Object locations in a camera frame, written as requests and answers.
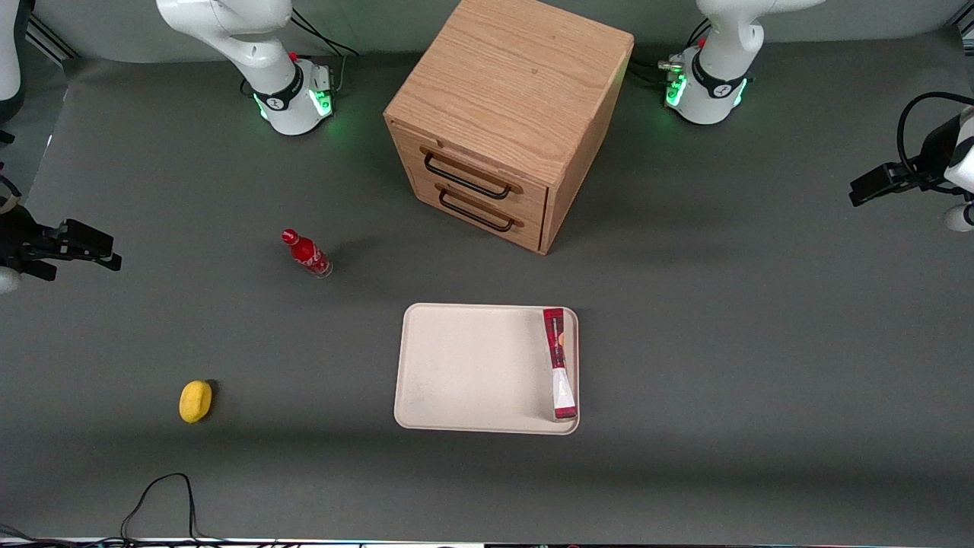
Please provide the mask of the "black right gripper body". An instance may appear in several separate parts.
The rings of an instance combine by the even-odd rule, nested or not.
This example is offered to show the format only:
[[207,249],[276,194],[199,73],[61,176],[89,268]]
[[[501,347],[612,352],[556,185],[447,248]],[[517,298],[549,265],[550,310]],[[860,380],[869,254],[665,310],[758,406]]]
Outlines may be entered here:
[[18,276],[32,276],[43,281],[56,280],[58,267],[45,263],[55,259],[62,243],[52,228],[34,221],[24,205],[5,209],[1,215],[2,266]]

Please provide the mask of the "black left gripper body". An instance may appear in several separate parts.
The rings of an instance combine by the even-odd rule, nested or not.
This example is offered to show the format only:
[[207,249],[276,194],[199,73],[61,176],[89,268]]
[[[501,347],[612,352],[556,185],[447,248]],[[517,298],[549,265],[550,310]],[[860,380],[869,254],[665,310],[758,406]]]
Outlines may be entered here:
[[921,152],[910,161],[914,173],[908,180],[908,190],[965,191],[960,183],[947,178],[947,170],[959,167],[965,157],[963,124],[965,114],[957,114],[929,132]]

